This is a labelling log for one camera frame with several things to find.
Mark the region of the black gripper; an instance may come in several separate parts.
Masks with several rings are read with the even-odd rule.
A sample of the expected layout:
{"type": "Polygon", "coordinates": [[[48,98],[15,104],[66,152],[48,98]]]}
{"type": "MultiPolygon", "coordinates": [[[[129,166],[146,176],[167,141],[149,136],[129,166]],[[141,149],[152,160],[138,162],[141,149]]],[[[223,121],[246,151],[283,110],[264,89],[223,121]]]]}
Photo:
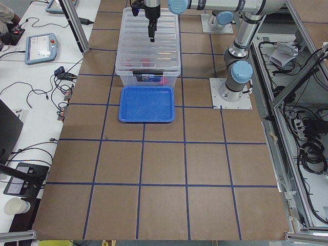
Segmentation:
{"type": "Polygon", "coordinates": [[[149,20],[148,36],[150,42],[155,42],[157,20],[160,18],[160,0],[130,1],[133,16],[138,16],[140,9],[144,9],[145,17],[149,20]]]}

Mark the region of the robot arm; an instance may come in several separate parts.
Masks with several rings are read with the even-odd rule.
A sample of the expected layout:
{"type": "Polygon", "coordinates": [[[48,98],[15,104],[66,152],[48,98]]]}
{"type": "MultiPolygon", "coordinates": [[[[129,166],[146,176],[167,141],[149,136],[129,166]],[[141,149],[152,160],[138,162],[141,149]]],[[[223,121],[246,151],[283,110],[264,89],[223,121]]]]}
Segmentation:
{"type": "Polygon", "coordinates": [[[220,97],[228,102],[240,100],[244,86],[253,74],[252,66],[246,61],[249,47],[266,15],[279,10],[285,1],[168,1],[171,13],[180,15],[188,9],[231,11],[243,13],[239,30],[233,43],[224,53],[228,77],[219,88],[220,97]]]}
{"type": "Polygon", "coordinates": [[[209,27],[213,29],[223,28],[233,21],[233,13],[231,11],[212,11],[212,15],[208,20],[209,27]]]}

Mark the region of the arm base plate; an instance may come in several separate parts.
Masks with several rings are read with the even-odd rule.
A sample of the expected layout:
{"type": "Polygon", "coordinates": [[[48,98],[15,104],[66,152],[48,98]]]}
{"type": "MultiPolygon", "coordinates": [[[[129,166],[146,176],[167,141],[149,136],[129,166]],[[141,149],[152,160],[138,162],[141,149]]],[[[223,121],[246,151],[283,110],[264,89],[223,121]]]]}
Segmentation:
{"type": "Polygon", "coordinates": [[[210,78],[212,105],[214,109],[252,110],[250,94],[252,88],[245,84],[240,92],[232,92],[226,87],[225,78],[210,78]]]}
{"type": "Polygon", "coordinates": [[[233,13],[223,11],[216,15],[201,14],[201,24],[203,33],[208,34],[233,34],[231,22],[233,21],[233,13]]]}

